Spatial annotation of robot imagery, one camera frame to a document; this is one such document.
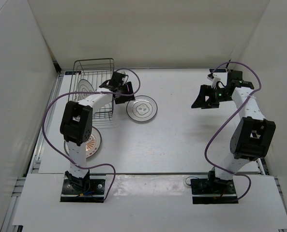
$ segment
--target orange patterned plate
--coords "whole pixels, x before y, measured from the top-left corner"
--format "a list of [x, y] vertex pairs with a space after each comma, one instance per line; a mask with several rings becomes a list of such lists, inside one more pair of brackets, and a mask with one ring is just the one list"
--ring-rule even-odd
[[102, 138], [99, 130], [93, 127], [91, 130], [91, 136], [86, 142], [86, 158], [89, 158], [97, 153], [101, 145], [101, 142]]

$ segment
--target metal wire basket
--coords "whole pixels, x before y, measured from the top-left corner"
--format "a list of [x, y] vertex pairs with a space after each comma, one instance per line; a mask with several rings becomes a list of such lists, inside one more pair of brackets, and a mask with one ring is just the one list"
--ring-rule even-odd
[[[111, 79], [114, 71], [114, 59], [82, 59], [74, 63], [71, 77], [70, 92], [78, 92], [78, 84], [81, 80], [87, 80], [96, 90], [104, 81]], [[77, 102], [81, 100], [81, 94], [69, 95], [68, 100]], [[93, 119], [111, 119], [113, 116], [113, 101], [106, 104], [98, 112], [94, 113]]]

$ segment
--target white plate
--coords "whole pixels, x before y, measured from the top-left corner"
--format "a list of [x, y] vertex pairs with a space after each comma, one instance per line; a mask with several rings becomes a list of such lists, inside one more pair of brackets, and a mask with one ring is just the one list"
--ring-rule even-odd
[[[97, 153], [101, 145], [101, 142], [102, 142], [102, 137], [101, 137], [99, 130], [97, 130], [95, 127], [92, 127], [91, 136], [87, 140], [86, 146], [85, 146], [86, 158], [89, 158], [92, 155], [95, 155]], [[66, 149], [66, 142], [64, 142], [64, 148], [65, 148], [65, 152], [67, 153], [67, 155], [69, 155], [69, 150], [68, 148]]]
[[[95, 92], [93, 86], [85, 79], [79, 81], [77, 90], [78, 92]], [[89, 95], [88, 93], [79, 93], [80, 100], [86, 99]]]
[[127, 103], [126, 112], [128, 116], [137, 122], [146, 122], [155, 117], [157, 104], [153, 98], [140, 95], [135, 101]]

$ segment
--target black mounting plate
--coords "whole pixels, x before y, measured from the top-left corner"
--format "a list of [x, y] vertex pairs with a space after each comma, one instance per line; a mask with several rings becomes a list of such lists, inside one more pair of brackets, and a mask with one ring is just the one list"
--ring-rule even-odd
[[90, 179], [90, 189], [93, 190], [92, 195], [79, 196], [79, 192], [74, 190], [70, 185], [67, 177], [64, 179], [62, 185], [60, 201], [61, 202], [90, 202], [90, 203], [103, 203], [105, 195], [105, 179]]
[[207, 185], [208, 179], [191, 179], [193, 204], [236, 204], [237, 194], [234, 183], [224, 189], [213, 191]]

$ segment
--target white enclosure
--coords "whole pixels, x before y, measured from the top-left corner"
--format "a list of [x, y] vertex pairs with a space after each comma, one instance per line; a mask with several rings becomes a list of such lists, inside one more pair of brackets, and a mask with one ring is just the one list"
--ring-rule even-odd
[[26, 171], [56, 79], [27, 0], [1, 2], [0, 227], [16, 179]]
[[62, 68], [211, 67], [237, 59], [269, 0], [29, 0]]
[[[116, 67], [127, 68], [213, 68], [230, 59], [249, 65], [262, 80], [263, 88], [256, 94], [259, 107], [269, 120], [276, 123], [276, 132], [265, 160], [270, 174], [279, 179], [287, 207], [287, 0], [0, 0], [0, 229], [16, 179], [26, 172], [39, 134], [43, 112], [57, 80], [49, 51], [51, 57], [56, 59], [63, 70], [72, 69], [77, 59], [105, 57], [113, 57]], [[230, 68], [243, 70], [244, 79], [252, 81], [257, 86], [255, 78], [246, 69], [235, 65], [230, 65]], [[197, 69], [197, 71], [195, 69], [175, 69], [175, 71], [159, 69], [138, 70], [138, 72], [143, 78], [142, 91], [151, 96], [154, 95], [159, 103], [158, 118], [151, 122], [154, 128], [160, 127], [162, 123], [164, 126], [167, 126], [166, 123], [172, 124], [169, 121], [162, 121], [161, 117], [165, 118], [164, 115], [170, 113], [167, 109], [169, 104], [161, 93], [156, 93], [157, 89], [149, 87], [153, 85], [154, 78], [158, 78], [157, 85], [166, 83], [167, 80], [168, 85], [173, 85], [174, 77], [183, 74], [187, 83], [185, 89], [190, 95], [187, 100], [190, 102], [195, 100], [199, 86], [207, 84], [205, 79], [207, 69]], [[64, 88], [67, 84], [69, 83], [64, 79], [60, 93], [67, 91]], [[179, 95], [182, 101], [188, 98], [188, 93], [183, 92], [182, 88], [175, 89], [172, 94]], [[176, 98], [169, 98], [169, 100], [179, 105]], [[61, 102], [65, 104], [66, 101], [66, 99], [61, 100], [59, 105], [57, 104], [52, 116], [54, 124], [49, 128], [55, 130], [55, 132], [49, 131], [49, 136], [55, 139], [56, 143], [62, 141], [58, 133], [59, 117], [63, 109]], [[187, 105], [183, 102], [179, 107], [183, 108]], [[182, 174], [197, 171], [206, 174], [211, 168], [200, 154], [210, 134], [234, 110], [232, 102], [226, 102], [223, 106], [219, 111], [218, 120], [214, 121], [215, 124], [206, 126], [208, 132], [201, 132], [203, 136], [200, 133], [192, 134], [191, 128], [186, 125], [190, 117], [194, 117], [194, 121], [197, 122], [194, 128], [198, 129], [202, 126], [199, 118], [205, 116], [206, 125], [208, 117], [213, 115], [212, 111], [194, 113], [188, 108], [183, 115], [187, 118], [177, 123], [181, 130], [177, 135], [177, 141], [184, 145], [182, 150], [185, 153], [191, 153], [191, 143], [198, 148], [192, 159], [192, 162], [198, 162], [194, 170], [192, 163], [187, 162], [189, 155], [183, 154], [181, 159], [177, 159], [178, 150], [175, 150], [171, 144], [170, 149], [166, 151], [169, 154], [168, 159], [158, 158], [157, 161], [161, 164], [159, 166], [155, 166], [155, 162], [148, 166], [143, 163], [148, 162], [148, 159], [138, 159], [141, 153], [135, 152], [137, 149], [135, 146], [125, 150], [119, 147], [121, 154], [133, 153], [133, 160], [129, 163], [120, 157], [110, 157], [114, 152], [114, 146], [118, 146], [119, 143], [114, 146], [104, 146], [103, 151], [106, 151], [106, 156], [95, 157], [97, 162], [107, 162], [107, 158], [113, 159], [115, 165], [122, 170], [120, 173], [134, 174], [136, 170], [141, 174], [154, 173], [156, 180], [152, 180], [151, 176], [119, 175], [117, 183], [113, 186], [111, 199], [108, 198], [108, 203], [98, 205], [97, 209], [103, 214], [114, 214], [120, 212], [126, 204], [126, 211], [121, 212], [115, 219], [116, 223], [119, 218], [121, 221], [130, 222], [119, 228], [122, 231], [142, 225], [143, 221], [132, 217], [134, 214], [131, 212], [142, 217], [144, 213], [141, 209], [148, 208], [155, 213], [156, 217], [148, 216], [147, 223], [158, 216], [160, 220], [175, 223], [172, 227], [166, 227], [153, 221], [154, 224], [149, 224], [151, 230], [158, 228], [161, 231], [169, 231], [177, 228], [176, 231], [179, 229], [190, 231], [198, 225], [202, 230], [218, 231], [218, 225], [222, 224], [222, 221], [225, 220], [228, 223], [231, 221], [224, 217], [227, 211], [230, 212], [230, 219], [237, 216], [238, 223], [222, 227], [219, 231], [227, 231], [228, 228], [231, 231], [287, 229], [285, 209], [274, 179], [257, 175], [256, 163], [245, 166], [242, 170], [244, 173], [252, 174], [251, 178], [254, 181], [250, 195], [244, 198], [244, 202], [236, 206], [209, 205], [197, 211], [193, 211], [193, 208], [186, 203], [191, 199], [191, 195], [188, 190], [179, 186], [180, 181], [186, 177]], [[131, 132], [139, 133], [139, 130], [129, 122], [125, 122], [123, 117], [127, 115], [121, 114], [121, 109], [120, 106], [116, 107], [115, 113], [119, 113], [117, 119], [121, 125], [131, 128], [127, 136], [132, 136], [132, 140], [138, 142], [138, 136], [133, 136]], [[214, 155], [216, 161], [221, 160], [221, 152], [226, 150], [226, 145], [223, 144], [226, 144], [236, 125], [236, 121], [229, 124], [223, 131], [227, 137], [221, 135], [212, 145], [210, 155]], [[108, 138], [114, 134], [105, 128], [100, 128], [100, 131]], [[153, 155], [163, 149], [160, 146], [155, 149], [153, 147], [150, 151]], [[77, 215], [79, 215], [80, 207], [77, 204], [59, 204], [60, 186], [56, 184], [61, 183], [61, 173], [68, 162], [57, 157], [47, 145], [44, 145], [42, 151], [42, 166], [38, 174], [29, 174], [27, 177], [15, 223], [25, 225], [23, 232], [36, 229], [41, 231], [42, 221], [38, 217], [46, 214], [43, 223], [47, 231], [52, 228], [54, 231], [62, 229], [67, 231], [69, 226], [76, 228], [74, 224], [68, 224], [69, 221], [62, 226], [51, 221], [54, 220], [53, 213], [69, 217], [68, 209], [78, 212]], [[171, 175], [159, 176], [157, 168], [160, 168], [161, 173]], [[111, 173], [106, 169], [99, 172]], [[168, 194], [164, 189], [156, 189], [156, 186], [151, 185], [146, 188], [144, 192], [146, 195], [141, 196], [141, 186], [132, 187], [137, 180], [152, 180], [150, 184], [159, 181], [158, 186], [164, 184], [168, 188], [171, 186], [170, 181], [177, 185], [175, 189], [171, 189], [174, 194]], [[238, 195], [241, 195], [246, 188], [246, 179], [236, 177], [236, 180], [239, 180]], [[42, 186], [47, 183], [50, 187], [45, 191]], [[156, 194], [160, 194], [158, 198], [154, 198], [155, 191]], [[126, 195], [123, 193], [133, 194], [133, 198], [125, 200]], [[181, 205], [176, 196], [180, 196], [183, 200]], [[149, 197], [153, 197], [154, 202], [150, 201]], [[176, 207], [178, 211], [166, 209], [164, 205]], [[51, 206], [54, 206], [52, 211], [48, 210]], [[86, 205], [82, 208], [86, 212], [91, 210]], [[197, 216], [196, 220], [190, 216], [192, 213]], [[211, 217], [216, 221], [207, 227], [204, 218]], [[94, 220], [101, 221], [104, 218], [96, 216]], [[56, 221], [63, 222], [67, 219], [57, 217]], [[249, 221], [254, 222], [252, 227], [247, 226], [246, 222]], [[91, 228], [90, 224], [93, 221], [89, 221], [90, 224], [83, 224], [81, 221], [79, 223], [83, 225], [82, 230], [87, 230]], [[114, 228], [109, 223], [106, 226], [108, 230]]]
[[[266, 161], [279, 178], [287, 206], [287, 0], [271, 0], [240, 61], [258, 73], [263, 89], [257, 101], [276, 123]], [[247, 71], [244, 76], [254, 80]]]

